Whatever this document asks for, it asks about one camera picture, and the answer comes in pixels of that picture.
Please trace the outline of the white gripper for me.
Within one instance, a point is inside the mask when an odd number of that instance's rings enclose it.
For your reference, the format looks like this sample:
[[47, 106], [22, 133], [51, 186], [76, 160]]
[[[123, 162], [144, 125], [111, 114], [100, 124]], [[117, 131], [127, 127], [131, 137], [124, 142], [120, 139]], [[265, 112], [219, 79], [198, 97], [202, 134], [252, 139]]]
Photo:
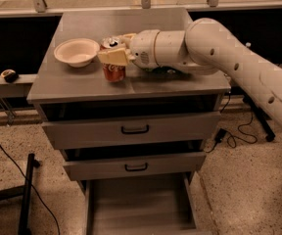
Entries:
[[122, 34], [117, 38], [121, 48], [99, 51], [97, 56], [101, 63], [127, 66], [133, 61], [133, 64], [141, 69], [172, 67], [177, 70], [187, 64], [189, 54], [184, 30], [151, 29], [138, 34]]

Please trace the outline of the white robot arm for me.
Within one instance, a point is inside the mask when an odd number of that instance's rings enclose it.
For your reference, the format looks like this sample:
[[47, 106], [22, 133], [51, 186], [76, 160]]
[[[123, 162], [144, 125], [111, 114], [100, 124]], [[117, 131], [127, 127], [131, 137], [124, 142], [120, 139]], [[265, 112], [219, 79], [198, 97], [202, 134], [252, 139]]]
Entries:
[[171, 67], [182, 72], [228, 74], [282, 127], [282, 69], [242, 44], [224, 25], [201, 18], [184, 30], [143, 30], [118, 35], [98, 52], [103, 64], [140, 69]]

